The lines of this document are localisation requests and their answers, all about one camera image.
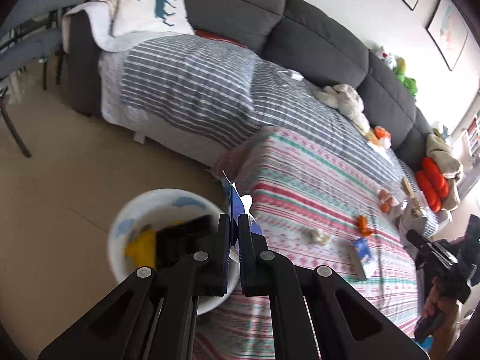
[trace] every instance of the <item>white bowl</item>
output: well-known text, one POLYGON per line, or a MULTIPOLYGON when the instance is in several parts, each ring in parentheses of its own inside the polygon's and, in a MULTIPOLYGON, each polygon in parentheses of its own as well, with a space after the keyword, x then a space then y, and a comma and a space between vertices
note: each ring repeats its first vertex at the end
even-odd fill
MULTIPOLYGON (((222 213, 209 200, 184 190, 153 190, 137 196, 124 205, 109 231, 107 255, 115 279, 121 283, 135 270, 132 261, 125 256, 125 246, 138 236, 145 225, 151 225, 158 231, 207 214, 212 215, 218 223, 222 213)), ((226 294, 222 297, 200 297, 197 315, 205 314, 222 304, 232 293, 239 277, 240 266, 230 259, 226 294)))

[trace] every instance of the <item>metal screw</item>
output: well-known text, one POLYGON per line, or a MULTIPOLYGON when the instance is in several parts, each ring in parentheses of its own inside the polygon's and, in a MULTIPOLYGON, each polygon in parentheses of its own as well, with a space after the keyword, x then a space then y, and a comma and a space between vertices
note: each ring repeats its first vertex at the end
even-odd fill
POLYGON ((208 258, 208 253, 205 251, 198 251, 193 255, 196 261, 205 261, 208 258))
POLYGON ((324 278, 332 275, 332 269, 329 266, 322 265, 317 268, 317 273, 324 278))
POLYGON ((273 260, 275 258, 275 253, 271 250, 264 250, 263 252, 260 252, 260 258, 267 261, 273 260))
POLYGON ((152 274, 152 270, 146 266, 137 269, 137 276, 139 278, 147 278, 152 274))

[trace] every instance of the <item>orange plush toy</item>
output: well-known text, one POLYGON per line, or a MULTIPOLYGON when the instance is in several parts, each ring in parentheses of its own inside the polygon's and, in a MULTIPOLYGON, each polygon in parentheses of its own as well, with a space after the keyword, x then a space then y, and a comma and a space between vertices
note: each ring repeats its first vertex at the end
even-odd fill
POLYGON ((431 210, 439 212, 442 208, 442 199, 445 199, 450 192, 448 183, 431 158, 423 157, 421 165, 423 170, 415 173, 418 186, 425 195, 431 210))

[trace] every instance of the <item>pink and green patterned blanket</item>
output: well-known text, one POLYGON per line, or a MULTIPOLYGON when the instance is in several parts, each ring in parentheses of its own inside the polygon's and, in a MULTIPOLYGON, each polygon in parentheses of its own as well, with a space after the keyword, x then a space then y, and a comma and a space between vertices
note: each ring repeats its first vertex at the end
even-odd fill
MULTIPOLYGON (((264 127, 250 141, 219 159, 238 192, 253 197, 250 212, 268 247, 299 266, 325 264, 406 334, 417 319, 414 262, 403 250, 395 225, 380 211, 378 184, 331 151, 299 133, 264 127), (349 255, 359 238, 357 217, 368 218, 369 247, 378 269, 359 281, 349 255), (326 246, 309 243, 314 228, 332 235, 326 246)), ((274 359, 267 297, 246 298, 239 286, 221 306, 200 318, 194 345, 198 359, 274 359)))

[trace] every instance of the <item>beige cloth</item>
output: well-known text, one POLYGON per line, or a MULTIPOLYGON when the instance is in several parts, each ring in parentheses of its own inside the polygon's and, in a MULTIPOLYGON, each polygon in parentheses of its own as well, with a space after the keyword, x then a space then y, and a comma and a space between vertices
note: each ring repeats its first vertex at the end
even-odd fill
POLYGON ((448 211, 457 209, 460 205, 457 183, 462 180, 463 164, 452 157, 452 150, 442 138, 435 134, 427 137, 426 155, 433 159, 450 187, 450 193, 442 202, 442 208, 448 211))
POLYGON ((455 179, 455 181, 462 179, 463 164, 452 157, 452 150, 442 138, 430 134, 427 137, 426 154, 433 159, 446 179, 455 179))
POLYGON ((113 18, 115 17, 115 12, 117 11, 117 5, 119 0, 93 0, 93 1, 102 1, 106 3, 109 6, 110 17, 113 20, 113 18))

